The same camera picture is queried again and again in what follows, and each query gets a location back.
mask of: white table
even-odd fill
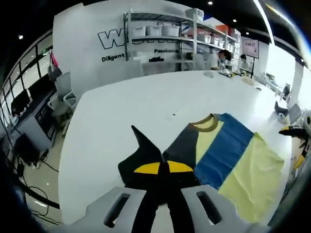
[[[61,153],[58,190],[64,223],[77,221],[97,198],[115,186],[124,186],[118,163],[138,148],[131,125],[163,152],[189,122],[226,112],[260,133],[285,160],[275,205],[262,221],[269,222],[285,189],[292,152],[291,138],[278,134],[284,126],[274,113],[275,94],[264,86],[261,91],[255,89],[256,85],[244,83],[240,76],[208,78],[203,73],[150,75],[83,94]],[[163,216],[157,212],[155,224],[169,228],[161,222],[167,221]]]

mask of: poster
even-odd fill
[[[257,40],[244,39],[242,41],[243,54],[259,59],[259,45]]]

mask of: blue fabric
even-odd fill
[[[194,174],[201,184],[218,190],[244,154],[254,134],[229,114],[217,116],[224,124],[194,168]]]

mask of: computer monitor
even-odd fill
[[[55,84],[49,79],[48,74],[44,75],[28,88],[33,101],[45,97],[54,89],[56,89]]]
[[[30,99],[27,90],[23,90],[18,96],[16,96],[11,103],[11,111],[14,115],[19,115],[27,104],[30,103]]]

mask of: ceiling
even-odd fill
[[[7,75],[26,49],[42,34],[52,28],[54,15],[80,2],[88,5],[98,1],[100,0],[5,1],[5,6],[0,7],[1,22],[8,22],[2,24],[2,32],[5,32],[2,35],[5,36],[1,38],[2,42],[0,44],[0,80]],[[208,0],[171,1],[202,9],[206,14],[217,18],[228,26],[237,28],[242,34],[246,32],[245,28],[267,32],[264,21],[252,0],[212,0],[214,3],[212,6],[207,4]],[[311,27],[304,21],[309,19],[308,15],[311,15],[311,11],[309,11],[311,10],[310,4],[305,6],[303,0],[296,0],[293,6],[291,0],[275,1],[282,2],[282,7],[297,22],[297,25],[303,28],[307,35],[311,35]],[[262,5],[269,18],[274,35],[297,47],[286,22],[264,4]],[[24,36],[23,40],[18,39],[19,34]],[[269,43],[269,38],[266,36],[254,34],[249,36]]]

